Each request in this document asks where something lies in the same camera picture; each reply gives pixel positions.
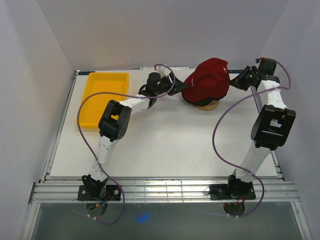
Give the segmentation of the red baseball cap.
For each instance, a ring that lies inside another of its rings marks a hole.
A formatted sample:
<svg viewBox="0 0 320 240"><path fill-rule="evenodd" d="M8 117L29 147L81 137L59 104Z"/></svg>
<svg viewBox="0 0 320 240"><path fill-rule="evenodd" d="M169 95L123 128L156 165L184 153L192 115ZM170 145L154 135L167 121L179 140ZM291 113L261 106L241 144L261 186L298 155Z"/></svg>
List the red baseball cap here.
<svg viewBox="0 0 320 240"><path fill-rule="evenodd" d="M182 97L190 102L206 99L213 91L228 92L230 87L228 62L220 58L210 58L199 64L184 83L188 88L182 91Z"/></svg>

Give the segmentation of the dark green baseball cap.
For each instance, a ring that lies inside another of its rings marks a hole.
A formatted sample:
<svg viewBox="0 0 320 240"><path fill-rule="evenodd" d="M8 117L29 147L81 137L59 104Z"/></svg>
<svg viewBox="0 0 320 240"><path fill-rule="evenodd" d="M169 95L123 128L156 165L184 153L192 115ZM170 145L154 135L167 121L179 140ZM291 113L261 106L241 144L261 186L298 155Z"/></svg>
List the dark green baseball cap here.
<svg viewBox="0 0 320 240"><path fill-rule="evenodd" d="M188 100L185 100L188 104L191 104L193 106L196 106L196 107L204 107L204 106L207 106L209 105L213 99L208 97L208 98L205 98L203 100L200 100L200 101L196 101L196 102L191 102L191 101L188 101Z"/></svg>

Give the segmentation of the black NY baseball cap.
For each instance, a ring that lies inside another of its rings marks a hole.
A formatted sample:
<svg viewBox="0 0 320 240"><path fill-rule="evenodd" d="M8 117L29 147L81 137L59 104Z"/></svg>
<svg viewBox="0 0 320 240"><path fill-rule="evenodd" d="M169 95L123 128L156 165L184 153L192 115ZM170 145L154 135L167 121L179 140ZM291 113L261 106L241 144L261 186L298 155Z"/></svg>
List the black NY baseball cap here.
<svg viewBox="0 0 320 240"><path fill-rule="evenodd" d="M223 99L226 95L227 95L228 91L213 91L209 94L209 96L207 97L208 99L210 99L211 101L219 101L221 99Z"/></svg>

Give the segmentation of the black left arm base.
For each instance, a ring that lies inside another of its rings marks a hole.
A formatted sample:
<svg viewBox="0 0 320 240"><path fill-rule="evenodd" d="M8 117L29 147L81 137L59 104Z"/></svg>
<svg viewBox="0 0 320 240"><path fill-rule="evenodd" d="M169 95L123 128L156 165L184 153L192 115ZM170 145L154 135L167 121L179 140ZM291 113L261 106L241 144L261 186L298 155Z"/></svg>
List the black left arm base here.
<svg viewBox="0 0 320 240"><path fill-rule="evenodd" d="M122 193L117 185L106 185L106 189L103 191L102 196L94 197L81 185L78 189L77 200L78 201L119 201L121 199Z"/></svg>

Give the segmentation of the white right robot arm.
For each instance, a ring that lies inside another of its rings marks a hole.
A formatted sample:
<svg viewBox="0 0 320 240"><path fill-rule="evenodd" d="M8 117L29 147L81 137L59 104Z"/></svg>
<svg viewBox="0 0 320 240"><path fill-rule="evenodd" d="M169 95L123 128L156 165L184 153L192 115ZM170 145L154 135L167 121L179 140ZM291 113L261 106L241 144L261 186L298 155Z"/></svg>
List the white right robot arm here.
<svg viewBox="0 0 320 240"><path fill-rule="evenodd" d="M231 85L238 89L255 88L262 103L251 130L250 148L240 167L228 178L225 191L232 199L253 193L254 174L273 151L285 144L296 118L296 112L285 105L280 79L274 75L279 63L263 57L256 59L256 63L258 66L247 66L231 80Z"/></svg>

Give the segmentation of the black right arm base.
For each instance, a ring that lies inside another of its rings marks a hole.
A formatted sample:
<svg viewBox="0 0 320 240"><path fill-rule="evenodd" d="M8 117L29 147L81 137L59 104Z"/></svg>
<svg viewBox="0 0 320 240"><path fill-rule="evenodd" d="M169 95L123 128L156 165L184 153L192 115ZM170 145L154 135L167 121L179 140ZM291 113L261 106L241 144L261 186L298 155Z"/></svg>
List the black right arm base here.
<svg viewBox="0 0 320 240"><path fill-rule="evenodd" d="M235 189L228 184L210 184L205 188L204 194L210 196L211 200L255 200L256 193L251 185L248 191Z"/></svg>

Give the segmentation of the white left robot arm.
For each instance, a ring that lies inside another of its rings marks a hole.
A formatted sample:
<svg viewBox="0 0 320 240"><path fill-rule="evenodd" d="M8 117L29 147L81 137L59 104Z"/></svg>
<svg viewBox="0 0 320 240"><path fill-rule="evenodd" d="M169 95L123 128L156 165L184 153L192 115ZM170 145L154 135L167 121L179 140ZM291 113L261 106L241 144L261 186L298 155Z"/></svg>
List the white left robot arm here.
<svg viewBox="0 0 320 240"><path fill-rule="evenodd" d="M108 175L102 167L111 160L116 144L125 136L131 115L151 108L161 96L173 96L187 88L188 85L178 80L173 73L161 76L152 72L137 95L123 101L108 102L98 123L99 143L97 151L93 153L95 163L89 174L82 176L88 194L95 200L106 195Z"/></svg>

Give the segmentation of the dark label sticker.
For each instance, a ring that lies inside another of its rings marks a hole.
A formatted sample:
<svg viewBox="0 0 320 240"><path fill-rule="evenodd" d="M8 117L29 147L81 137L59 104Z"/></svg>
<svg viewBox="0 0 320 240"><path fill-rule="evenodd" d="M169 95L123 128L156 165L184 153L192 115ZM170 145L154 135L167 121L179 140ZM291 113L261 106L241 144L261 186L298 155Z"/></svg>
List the dark label sticker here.
<svg viewBox="0 0 320 240"><path fill-rule="evenodd" d="M244 70L242 69L234 69L234 70L229 70L229 74L241 74Z"/></svg>

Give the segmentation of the wooden hat stand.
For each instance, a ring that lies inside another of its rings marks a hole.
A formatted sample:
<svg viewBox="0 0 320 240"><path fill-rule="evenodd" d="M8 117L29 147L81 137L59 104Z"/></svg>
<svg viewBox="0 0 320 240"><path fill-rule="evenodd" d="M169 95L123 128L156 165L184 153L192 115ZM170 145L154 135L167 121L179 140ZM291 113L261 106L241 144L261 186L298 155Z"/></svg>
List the wooden hat stand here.
<svg viewBox="0 0 320 240"><path fill-rule="evenodd" d="M215 110L218 105L219 105L220 101L219 100L212 100L210 103L208 103L207 105L205 106L196 106L199 110L201 111L213 111Z"/></svg>

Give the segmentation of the yellow plastic tray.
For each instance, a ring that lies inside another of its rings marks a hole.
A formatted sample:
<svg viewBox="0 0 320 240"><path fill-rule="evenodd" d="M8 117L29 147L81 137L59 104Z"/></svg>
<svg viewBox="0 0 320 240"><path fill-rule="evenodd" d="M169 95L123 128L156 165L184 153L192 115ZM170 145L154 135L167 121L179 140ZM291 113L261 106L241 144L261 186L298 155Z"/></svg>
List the yellow plastic tray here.
<svg viewBox="0 0 320 240"><path fill-rule="evenodd" d="M79 115L81 128L97 129L108 102L110 100L120 102L126 99L123 95L127 93L129 78L127 72L92 72L88 75L81 100L84 105Z"/></svg>

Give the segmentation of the aluminium mounting rail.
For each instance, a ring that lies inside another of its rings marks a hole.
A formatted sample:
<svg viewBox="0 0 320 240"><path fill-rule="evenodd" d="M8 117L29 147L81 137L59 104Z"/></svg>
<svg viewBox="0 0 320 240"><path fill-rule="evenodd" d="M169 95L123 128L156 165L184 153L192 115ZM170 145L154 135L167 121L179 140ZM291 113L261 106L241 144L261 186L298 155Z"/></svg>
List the aluminium mounting rail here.
<svg viewBox="0 0 320 240"><path fill-rule="evenodd" d="M128 204L148 203L209 203L210 185L227 183L227 178L203 179L119 179L124 193L120 199ZM89 203L94 202L81 180L48 179L35 183L30 203ZM294 182L279 177L255 180L253 188L258 202L298 202L300 197Z"/></svg>

